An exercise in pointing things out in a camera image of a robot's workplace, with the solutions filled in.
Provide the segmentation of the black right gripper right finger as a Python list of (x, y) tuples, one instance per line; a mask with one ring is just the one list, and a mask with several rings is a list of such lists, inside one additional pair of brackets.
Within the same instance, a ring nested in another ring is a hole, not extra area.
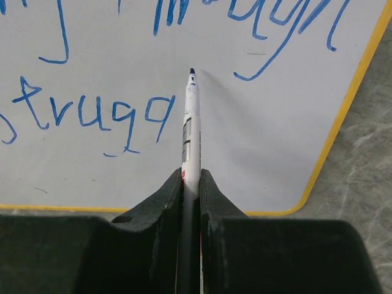
[(200, 179), (205, 293), (381, 293), (359, 233), (348, 222), (245, 215)]

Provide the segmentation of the yellow framed whiteboard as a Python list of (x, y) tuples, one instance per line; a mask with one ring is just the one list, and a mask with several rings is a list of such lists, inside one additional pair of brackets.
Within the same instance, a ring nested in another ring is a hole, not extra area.
[(185, 155), (240, 209), (307, 200), (390, 1), (2, 1), (1, 206), (122, 211)]

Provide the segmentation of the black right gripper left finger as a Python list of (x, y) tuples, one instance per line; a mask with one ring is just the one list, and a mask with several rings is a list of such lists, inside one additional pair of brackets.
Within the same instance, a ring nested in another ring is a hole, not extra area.
[(174, 293), (181, 172), (107, 221), (1, 216), (2, 293)]

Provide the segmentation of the white whiteboard marker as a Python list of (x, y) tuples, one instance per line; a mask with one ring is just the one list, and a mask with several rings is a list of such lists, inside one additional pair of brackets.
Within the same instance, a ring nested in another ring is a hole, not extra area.
[(179, 236), (177, 293), (200, 293), (200, 184), (201, 119), (200, 96), (195, 69), (186, 85), (181, 177), (182, 223)]

